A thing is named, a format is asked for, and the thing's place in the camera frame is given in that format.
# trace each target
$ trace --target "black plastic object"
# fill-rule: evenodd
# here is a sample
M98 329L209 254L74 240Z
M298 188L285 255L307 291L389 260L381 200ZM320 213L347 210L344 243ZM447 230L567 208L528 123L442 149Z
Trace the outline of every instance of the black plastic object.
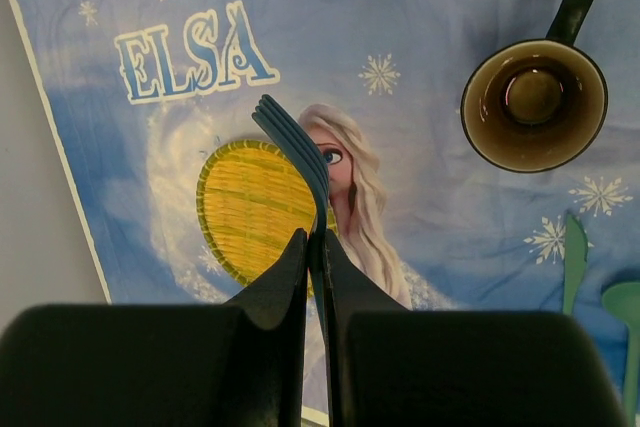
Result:
M308 266L334 427L625 427L570 317L412 312L333 232L297 231L220 306L53 306L0 342L0 425L300 425Z
M306 234L218 306L45 306L0 342L0 425L299 426Z
M594 0L562 0L546 38L572 46Z
M599 355L572 318L408 311L349 261L333 232L326 246L333 426L626 426Z

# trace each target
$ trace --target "green spoon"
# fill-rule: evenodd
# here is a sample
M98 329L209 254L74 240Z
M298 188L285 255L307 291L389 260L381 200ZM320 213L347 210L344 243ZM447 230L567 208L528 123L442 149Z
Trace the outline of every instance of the green spoon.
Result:
M634 426L638 409L638 371L640 371L640 282L623 282L607 288L602 293L602 305L607 312L623 321L629 329L622 404L629 419L629 425Z
M571 315L578 289L587 270L589 241L582 224L570 212L566 215L564 234L564 296L562 313Z

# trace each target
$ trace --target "woven placemat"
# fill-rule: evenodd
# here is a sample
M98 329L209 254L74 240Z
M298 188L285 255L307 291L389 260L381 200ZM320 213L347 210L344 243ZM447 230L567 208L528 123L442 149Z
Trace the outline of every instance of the woven placemat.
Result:
M243 286L278 260L296 229L311 231L316 212L291 162L276 145L258 140L231 142L211 154L196 204L213 255ZM337 233L331 210L329 228Z

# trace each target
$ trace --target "white snowflake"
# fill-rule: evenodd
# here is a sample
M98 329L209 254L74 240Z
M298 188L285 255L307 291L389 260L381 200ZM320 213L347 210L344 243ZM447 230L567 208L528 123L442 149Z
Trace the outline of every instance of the white snowflake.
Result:
M602 177L600 177L599 184L590 177L585 177L582 185L579 188L569 190L569 193L578 196L578 199L573 202L582 204L580 213L593 209L593 216L597 217L598 211L611 216L614 207L619 207L624 202L632 200L633 197L625 195L627 190L628 187L622 186L620 177L607 185Z
M98 25L98 21L96 20L96 14L98 13L98 9L90 0L85 0L80 2L80 10L78 10L78 15L81 15L85 19L85 25Z
M217 275L221 275L224 273L224 268L218 262L218 259L214 257L211 253L211 250L207 246L202 246L202 253L198 256L198 259L204 264L205 268Z
M533 248L529 250L529 253L538 252L536 264L541 264L549 257L553 259L554 264L558 260L558 257L564 260L564 234L566 225L562 221L562 216L558 216L555 224L546 217L542 217L542 228L542 231L534 230L531 237L524 239L527 244L533 246ZM587 245L593 247L591 242L588 242Z
M358 77L364 79L364 86L369 88L369 95L374 92L378 95L393 94L393 87L398 84L400 73L395 70L396 64L391 62L391 54L384 58L381 55L378 58L369 55L367 65L363 65L362 69Z

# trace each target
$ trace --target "cartoon character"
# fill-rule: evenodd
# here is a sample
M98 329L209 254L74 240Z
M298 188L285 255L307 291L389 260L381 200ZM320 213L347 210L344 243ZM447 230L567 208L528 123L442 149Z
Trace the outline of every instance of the cartoon character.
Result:
M329 167L329 201L351 261L397 302L411 308L402 261L384 237L380 216L387 196L373 153L353 119L336 107L309 106L300 125Z
M313 104L298 119L329 168L329 201L340 242L353 264L401 305L452 309L455 304L405 262L387 241L382 214L387 194L380 161L357 123L337 107ZM312 304L307 323L303 404L326 410L324 344Z

